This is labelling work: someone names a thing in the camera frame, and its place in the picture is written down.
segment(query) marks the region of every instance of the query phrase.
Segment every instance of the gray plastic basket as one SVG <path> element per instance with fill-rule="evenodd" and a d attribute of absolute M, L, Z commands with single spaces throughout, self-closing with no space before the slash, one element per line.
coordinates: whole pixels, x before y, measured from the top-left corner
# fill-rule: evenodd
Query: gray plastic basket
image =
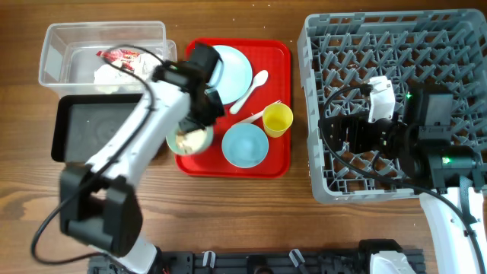
<path fill-rule="evenodd" d="M 314 198 L 319 202 L 373 202 L 414 197 L 410 189 L 381 186 L 338 164 L 324 149 L 317 127 L 326 116 L 368 110 L 354 90 L 322 110 L 341 87 L 386 75 L 396 94 L 396 110 L 412 81 L 440 83 L 454 93 L 452 142 L 487 148 L 487 23 L 482 12 L 466 10 L 312 14 L 298 39 L 301 86 L 306 95 L 308 155 Z M 354 155 L 347 144 L 340 154 L 371 171 L 375 151 Z M 379 174 L 401 179 L 398 161 L 380 158 Z"/>

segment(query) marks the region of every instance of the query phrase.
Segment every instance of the blue bowl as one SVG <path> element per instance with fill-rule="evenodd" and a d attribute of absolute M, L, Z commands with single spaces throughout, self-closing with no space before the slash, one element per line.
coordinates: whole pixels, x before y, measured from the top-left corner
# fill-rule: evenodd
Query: blue bowl
<path fill-rule="evenodd" d="M 227 161 L 235 167 L 255 167 L 266 158 L 269 140 L 258 126 L 239 123 L 225 133 L 221 150 Z"/>

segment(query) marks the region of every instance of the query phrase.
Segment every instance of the wooden table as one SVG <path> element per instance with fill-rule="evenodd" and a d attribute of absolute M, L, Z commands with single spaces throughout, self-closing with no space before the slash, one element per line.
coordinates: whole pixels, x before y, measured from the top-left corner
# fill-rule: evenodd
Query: wooden table
<path fill-rule="evenodd" d="M 478 8 L 483 0 L 223 1 L 135 3 L 130 0 L 3 0 L 0 4 L 0 273 L 83 273 L 86 263 L 45 267 L 29 254 L 33 233 L 58 203 L 63 164 L 50 157 L 57 95 L 37 81 L 40 50 L 52 23 L 163 21 L 178 56 L 197 37 L 275 39 L 292 52 L 292 160 L 278 180 L 195 178 L 182 174 L 167 150 L 145 173 L 138 200 L 143 231 L 162 250 L 257 251 L 356 247 L 361 239 L 391 238 L 422 248 L 436 273 L 433 243 L 417 199 L 322 205 L 311 194 L 307 119 L 296 42 L 313 13 Z M 88 248 L 51 224 L 40 253 L 66 258 Z"/>

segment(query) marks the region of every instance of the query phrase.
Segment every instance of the clear plastic bin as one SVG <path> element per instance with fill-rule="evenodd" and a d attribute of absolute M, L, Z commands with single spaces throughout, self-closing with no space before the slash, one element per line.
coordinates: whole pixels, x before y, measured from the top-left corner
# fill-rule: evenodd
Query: clear plastic bin
<path fill-rule="evenodd" d="M 94 84 L 94 72 L 105 64 L 97 52 L 120 44 L 142 46 L 163 59 L 177 58 L 176 44 L 166 40 L 160 21 L 52 24 L 40 56 L 39 83 L 59 97 L 102 94 L 113 87 L 117 93 L 142 92 L 138 83 Z"/>

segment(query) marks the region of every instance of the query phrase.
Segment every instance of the bowl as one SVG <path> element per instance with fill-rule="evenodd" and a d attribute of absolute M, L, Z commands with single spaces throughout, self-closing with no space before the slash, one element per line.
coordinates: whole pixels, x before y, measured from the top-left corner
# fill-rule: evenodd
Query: bowl
<path fill-rule="evenodd" d="M 187 155 L 195 155 L 204 152 L 213 142 L 213 126 L 206 127 L 206 139 L 203 142 L 202 146 L 196 149 L 195 151 L 187 152 L 181 149 L 179 146 L 176 145 L 176 133 L 180 130 L 179 126 L 176 126 L 169 134 L 166 135 L 166 142 L 169 146 L 169 149 L 177 155 L 187 156 Z"/>
<path fill-rule="evenodd" d="M 256 125 L 236 124 L 225 133 L 221 150 L 230 164 L 240 168 L 251 168 L 266 158 L 269 140 L 264 131 Z"/>

